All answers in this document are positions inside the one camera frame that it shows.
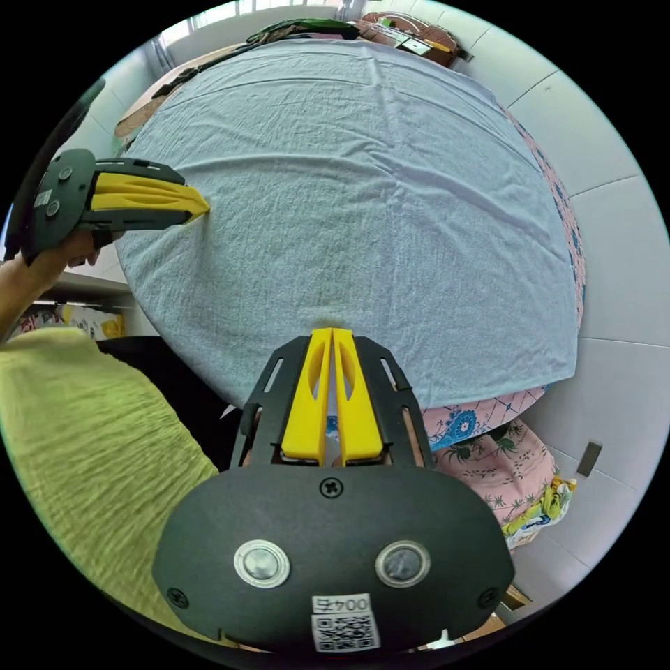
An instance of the screw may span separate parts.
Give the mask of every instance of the screw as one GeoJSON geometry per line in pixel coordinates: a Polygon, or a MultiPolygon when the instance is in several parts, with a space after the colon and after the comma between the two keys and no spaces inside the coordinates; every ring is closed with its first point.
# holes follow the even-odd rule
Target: screw
{"type": "Polygon", "coordinates": [[[497,588],[487,588],[478,598],[477,605],[482,609],[490,607],[498,599],[497,588]]]}
{"type": "Polygon", "coordinates": [[[61,203],[58,200],[53,200],[47,207],[47,216],[56,216],[56,213],[61,208],[61,203]]]}
{"type": "Polygon", "coordinates": [[[335,477],[328,477],[321,482],[319,491],[324,498],[337,498],[344,491],[344,484],[335,477]]]}
{"type": "Polygon", "coordinates": [[[179,607],[180,609],[186,609],[188,607],[188,598],[184,592],[180,591],[178,588],[168,588],[167,599],[175,607],[179,607]]]}

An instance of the yellow cloth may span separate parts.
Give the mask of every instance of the yellow cloth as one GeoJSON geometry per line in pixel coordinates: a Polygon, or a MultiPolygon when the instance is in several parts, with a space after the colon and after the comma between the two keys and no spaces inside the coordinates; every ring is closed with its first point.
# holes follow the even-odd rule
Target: yellow cloth
{"type": "Polygon", "coordinates": [[[33,508],[79,571],[200,637],[163,600],[151,564],[170,512],[216,469],[151,382],[78,329],[26,333],[0,348],[0,429],[33,508]]]}
{"type": "Polygon", "coordinates": [[[501,526],[504,535],[513,535],[519,528],[526,525],[531,519],[540,514],[546,514],[550,519],[557,519],[560,516],[563,503],[563,495],[558,488],[565,484],[572,493],[577,488],[575,479],[561,479],[554,477],[551,484],[547,486],[542,494],[542,498],[532,507],[529,507],[524,513],[518,515],[514,520],[501,526]]]}

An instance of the blue flower pattern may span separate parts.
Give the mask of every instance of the blue flower pattern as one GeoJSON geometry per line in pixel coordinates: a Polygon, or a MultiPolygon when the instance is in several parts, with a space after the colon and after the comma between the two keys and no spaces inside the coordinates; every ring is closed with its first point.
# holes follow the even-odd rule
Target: blue flower pattern
{"type": "Polygon", "coordinates": [[[447,422],[447,432],[454,442],[460,442],[472,435],[476,424],[477,415],[472,410],[458,412],[458,414],[452,412],[451,419],[447,422]]]}

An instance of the person's hand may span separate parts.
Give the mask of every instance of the person's hand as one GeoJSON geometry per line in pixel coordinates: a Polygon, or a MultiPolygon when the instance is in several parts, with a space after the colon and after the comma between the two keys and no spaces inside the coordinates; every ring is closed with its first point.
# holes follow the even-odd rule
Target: person's hand
{"type": "Polygon", "coordinates": [[[67,267],[76,267],[88,261],[95,265],[100,250],[93,245],[90,230],[76,230],[70,233],[57,247],[43,251],[29,268],[31,280],[41,292],[49,290],[67,267]]]}

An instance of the wrinkled fabric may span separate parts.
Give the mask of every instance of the wrinkled fabric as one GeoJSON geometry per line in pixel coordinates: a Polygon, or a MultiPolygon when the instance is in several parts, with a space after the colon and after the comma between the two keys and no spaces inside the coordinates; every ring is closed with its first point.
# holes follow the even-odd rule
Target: wrinkled fabric
{"type": "Polygon", "coordinates": [[[391,349],[425,408],[574,373],[551,191],[467,77],[362,41],[263,45],[185,84],[129,155],[211,204],[117,248],[155,328],[237,406],[274,349],[326,326],[391,349]]]}

